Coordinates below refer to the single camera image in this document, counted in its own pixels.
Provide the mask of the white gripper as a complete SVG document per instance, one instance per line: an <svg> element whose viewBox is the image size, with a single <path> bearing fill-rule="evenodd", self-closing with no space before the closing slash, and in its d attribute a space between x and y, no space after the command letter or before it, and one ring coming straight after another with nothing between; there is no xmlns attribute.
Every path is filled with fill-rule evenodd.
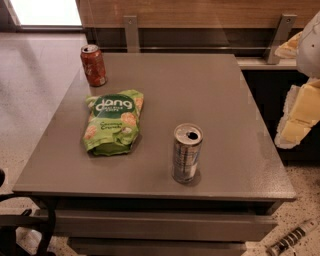
<svg viewBox="0 0 320 256"><path fill-rule="evenodd" d="M283 59L296 58L300 73L310 78L320 78L320 11L302 32L280 45L275 55ZM282 149L292 149L301 143L319 121L320 80L309 79L301 87L292 85L277 127L275 145Z"/></svg>

